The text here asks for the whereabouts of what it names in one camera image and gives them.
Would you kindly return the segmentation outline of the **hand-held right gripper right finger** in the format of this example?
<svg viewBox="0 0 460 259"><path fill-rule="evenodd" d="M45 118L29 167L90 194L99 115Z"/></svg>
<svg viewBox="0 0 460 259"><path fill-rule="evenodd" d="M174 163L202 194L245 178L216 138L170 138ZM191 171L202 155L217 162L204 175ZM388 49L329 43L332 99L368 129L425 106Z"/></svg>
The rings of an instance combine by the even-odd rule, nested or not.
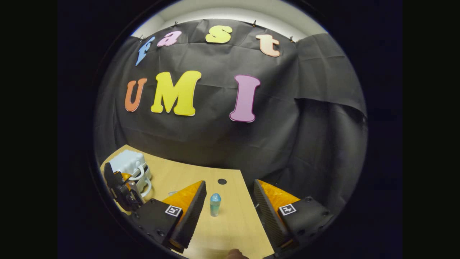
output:
<svg viewBox="0 0 460 259"><path fill-rule="evenodd" d="M311 196L300 199L259 179L254 181L253 193L275 254L290 254L309 245L335 218Z"/></svg>

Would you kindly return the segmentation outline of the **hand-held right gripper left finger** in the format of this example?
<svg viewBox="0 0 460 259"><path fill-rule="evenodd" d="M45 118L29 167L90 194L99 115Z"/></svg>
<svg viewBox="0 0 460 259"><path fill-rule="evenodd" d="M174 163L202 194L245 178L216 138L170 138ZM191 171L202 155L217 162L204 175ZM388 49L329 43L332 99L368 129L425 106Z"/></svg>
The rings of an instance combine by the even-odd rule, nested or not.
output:
<svg viewBox="0 0 460 259"><path fill-rule="evenodd" d="M131 222L154 243L182 254L197 227L206 195L206 182L198 181L163 201L150 199L131 213Z"/></svg>

